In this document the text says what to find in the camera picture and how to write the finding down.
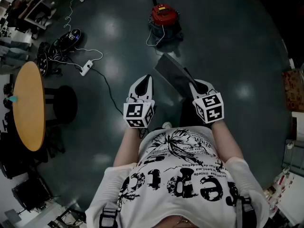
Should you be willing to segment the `black chair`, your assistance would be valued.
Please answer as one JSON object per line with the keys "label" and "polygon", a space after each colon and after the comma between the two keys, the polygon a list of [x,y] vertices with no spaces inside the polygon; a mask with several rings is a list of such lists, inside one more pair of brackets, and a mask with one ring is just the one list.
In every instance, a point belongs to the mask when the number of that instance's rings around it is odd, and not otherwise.
{"label": "black chair", "polygon": [[46,129],[42,146],[37,151],[29,150],[16,131],[0,131],[0,170],[8,179],[28,172],[30,167],[36,169],[39,164],[54,158],[58,152],[65,152],[58,126]]}

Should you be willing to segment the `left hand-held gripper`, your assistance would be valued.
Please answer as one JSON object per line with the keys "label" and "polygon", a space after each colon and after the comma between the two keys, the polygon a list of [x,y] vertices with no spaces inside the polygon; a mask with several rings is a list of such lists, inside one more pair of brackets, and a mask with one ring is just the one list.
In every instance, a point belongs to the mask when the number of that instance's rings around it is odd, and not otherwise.
{"label": "left hand-held gripper", "polygon": [[123,106],[123,119],[130,128],[148,128],[154,116],[153,77],[145,75],[133,83]]}

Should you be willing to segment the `white power strip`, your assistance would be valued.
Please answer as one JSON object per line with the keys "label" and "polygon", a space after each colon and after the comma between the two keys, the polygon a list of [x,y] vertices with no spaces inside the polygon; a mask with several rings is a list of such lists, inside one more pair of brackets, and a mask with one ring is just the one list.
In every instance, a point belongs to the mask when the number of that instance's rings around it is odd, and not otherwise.
{"label": "white power strip", "polygon": [[81,71],[80,71],[81,76],[85,76],[92,66],[93,66],[93,62],[91,60],[88,60],[86,64],[81,67]]}

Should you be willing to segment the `black trousers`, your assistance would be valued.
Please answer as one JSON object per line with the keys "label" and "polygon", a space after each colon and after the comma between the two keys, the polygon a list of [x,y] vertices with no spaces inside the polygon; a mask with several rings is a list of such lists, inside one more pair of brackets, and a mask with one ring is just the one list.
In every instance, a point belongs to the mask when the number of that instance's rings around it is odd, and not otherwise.
{"label": "black trousers", "polygon": [[193,99],[187,97],[182,103],[179,127],[203,126],[211,129],[211,124],[204,123],[197,115],[196,108],[193,105]]}

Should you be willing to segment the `person's left forearm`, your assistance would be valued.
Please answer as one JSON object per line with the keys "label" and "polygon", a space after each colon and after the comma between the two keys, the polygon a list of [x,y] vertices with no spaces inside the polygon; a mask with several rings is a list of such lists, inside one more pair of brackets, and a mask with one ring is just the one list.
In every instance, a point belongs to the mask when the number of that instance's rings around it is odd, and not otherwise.
{"label": "person's left forearm", "polygon": [[139,148],[141,138],[139,130],[136,128],[127,128],[119,150],[116,154],[113,166],[119,167],[132,163],[137,163],[139,159]]}

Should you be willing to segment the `printed cardboard box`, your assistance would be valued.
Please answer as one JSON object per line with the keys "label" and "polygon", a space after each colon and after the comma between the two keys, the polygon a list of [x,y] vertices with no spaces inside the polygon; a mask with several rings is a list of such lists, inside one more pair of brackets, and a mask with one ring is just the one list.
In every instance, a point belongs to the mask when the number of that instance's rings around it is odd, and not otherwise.
{"label": "printed cardboard box", "polygon": [[304,113],[304,72],[292,69],[282,73],[287,109]]}

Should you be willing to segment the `white printed shirt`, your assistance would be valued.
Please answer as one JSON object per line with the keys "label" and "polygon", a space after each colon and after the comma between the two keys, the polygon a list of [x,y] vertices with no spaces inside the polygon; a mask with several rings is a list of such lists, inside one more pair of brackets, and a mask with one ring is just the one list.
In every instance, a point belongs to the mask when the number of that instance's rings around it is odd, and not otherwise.
{"label": "white printed shirt", "polygon": [[87,228],[263,228],[269,205],[244,159],[223,162],[212,129],[160,129],[139,159],[109,167],[86,210]]}

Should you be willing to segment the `red vacuum cleaner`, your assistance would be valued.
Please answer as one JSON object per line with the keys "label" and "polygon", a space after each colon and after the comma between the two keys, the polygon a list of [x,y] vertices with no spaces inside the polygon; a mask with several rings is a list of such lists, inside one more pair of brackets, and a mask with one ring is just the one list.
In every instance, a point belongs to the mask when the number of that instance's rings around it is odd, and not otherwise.
{"label": "red vacuum cleaner", "polygon": [[155,5],[148,21],[150,33],[146,45],[160,47],[162,43],[175,39],[183,41],[179,15],[179,12],[168,4]]}

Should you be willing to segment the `person's right forearm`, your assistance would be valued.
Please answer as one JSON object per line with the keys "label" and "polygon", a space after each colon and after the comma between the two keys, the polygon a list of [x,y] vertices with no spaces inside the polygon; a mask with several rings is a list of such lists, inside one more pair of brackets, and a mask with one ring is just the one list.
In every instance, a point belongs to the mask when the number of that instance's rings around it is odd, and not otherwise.
{"label": "person's right forearm", "polygon": [[226,162],[233,157],[241,159],[244,158],[239,145],[233,138],[231,132],[223,120],[219,120],[213,123],[211,129],[218,156],[223,162]]}

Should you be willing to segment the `round wooden table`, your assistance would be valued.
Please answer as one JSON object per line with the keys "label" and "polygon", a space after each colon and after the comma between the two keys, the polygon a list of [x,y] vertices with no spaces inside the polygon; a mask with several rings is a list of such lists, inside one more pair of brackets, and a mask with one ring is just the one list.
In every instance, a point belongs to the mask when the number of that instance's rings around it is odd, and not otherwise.
{"label": "round wooden table", "polygon": [[77,113],[77,97],[74,90],[63,85],[57,89],[43,85],[38,66],[25,63],[16,78],[13,95],[14,123],[25,147],[38,151],[44,141],[47,126],[68,124]]}

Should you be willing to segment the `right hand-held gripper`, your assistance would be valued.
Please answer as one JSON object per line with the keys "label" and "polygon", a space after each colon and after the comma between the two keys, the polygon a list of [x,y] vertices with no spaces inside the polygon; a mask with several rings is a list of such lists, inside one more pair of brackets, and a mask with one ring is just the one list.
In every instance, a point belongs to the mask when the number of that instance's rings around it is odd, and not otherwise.
{"label": "right hand-held gripper", "polygon": [[189,82],[189,87],[196,113],[205,124],[224,119],[223,99],[220,92],[216,91],[211,83],[195,79],[194,82]]}

